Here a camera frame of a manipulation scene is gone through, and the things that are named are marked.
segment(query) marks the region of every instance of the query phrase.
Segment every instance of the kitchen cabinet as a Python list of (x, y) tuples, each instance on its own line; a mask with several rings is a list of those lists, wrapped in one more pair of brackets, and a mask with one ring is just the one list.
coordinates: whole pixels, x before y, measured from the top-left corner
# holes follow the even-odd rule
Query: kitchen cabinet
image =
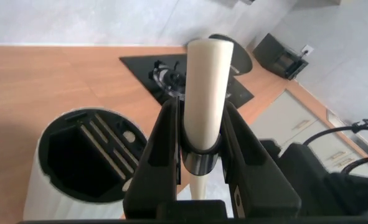
[[(315, 121), (305, 130), (284, 143), (282, 151), (286, 150), (293, 142), (303, 143), (312, 135), (327, 129), (329, 128), (322, 121)], [(358, 155), (358, 152), (348, 146), (336, 133), (315, 139), (309, 144), (309, 147), (330, 172), (340, 172), (346, 165), (362, 158), (362, 156)], [(368, 176), (368, 164), (355, 168), (351, 174)]]
[[(284, 91), (250, 128), (258, 139), (274, 139), (282, 148), (281, 155), (291, 143), (303, 143), (314, 134), (329, 129), (288, 91)], [(336, 133), (315, 139), (309, 147), (330, 172), (340, 172), (362, 158)], [(368, 176), (368, 164), (355, 168), (351, 174)]]
[(273, 138), (282, 145), (307, 128), (317, 118), (293, 95), (284, 91), (250, 128), (259, 139)]

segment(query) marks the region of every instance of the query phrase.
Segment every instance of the black appliance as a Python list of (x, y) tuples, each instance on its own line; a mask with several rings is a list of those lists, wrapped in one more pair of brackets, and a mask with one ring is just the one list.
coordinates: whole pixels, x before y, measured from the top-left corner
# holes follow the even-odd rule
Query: black appliance
[[(121, 57), (120, 60), (162, 105), (168, 99), (185, 99), (186, 54)], [(254, 96), (234, 77), (229, 78), (226, 98), (236, 108)]]
[(267, 34), (253, 51), (260, 65), (282, 78), (296, 78), (308, 62), (302, 59), (271, 34)]

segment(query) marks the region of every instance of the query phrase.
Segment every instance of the gray tile wall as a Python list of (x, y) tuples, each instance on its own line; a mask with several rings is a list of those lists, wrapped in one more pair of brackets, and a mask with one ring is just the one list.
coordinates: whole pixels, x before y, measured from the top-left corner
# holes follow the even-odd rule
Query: gray tile wall
[(259, 41), (296, 0), (5, 0), (0, 44), (182, 45), (214, 32)]
[(272, 34), (297, 52), (315, 48), (297, 78), (307, 90), (342, 119), (368, 118), (368, 0), (300, 0)]

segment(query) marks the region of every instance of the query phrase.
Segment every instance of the wooden countertop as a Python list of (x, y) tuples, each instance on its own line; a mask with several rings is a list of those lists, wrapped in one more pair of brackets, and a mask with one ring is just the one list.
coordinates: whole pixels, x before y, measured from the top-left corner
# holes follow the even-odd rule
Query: wooden countertop
[[(119, 57), (183, 52), (180, 47), (0, 47), (0, 223), (22, 220), (37, 139), (61, 113), (102, 106), (127, 116), (149, 136), (161, 106)], [(248, 123), (288, 83), (255, 60), (253, 66), (237, 77), (255, 95), (239, 109)], [(187, 183), (183, 169), (178, 191)]]

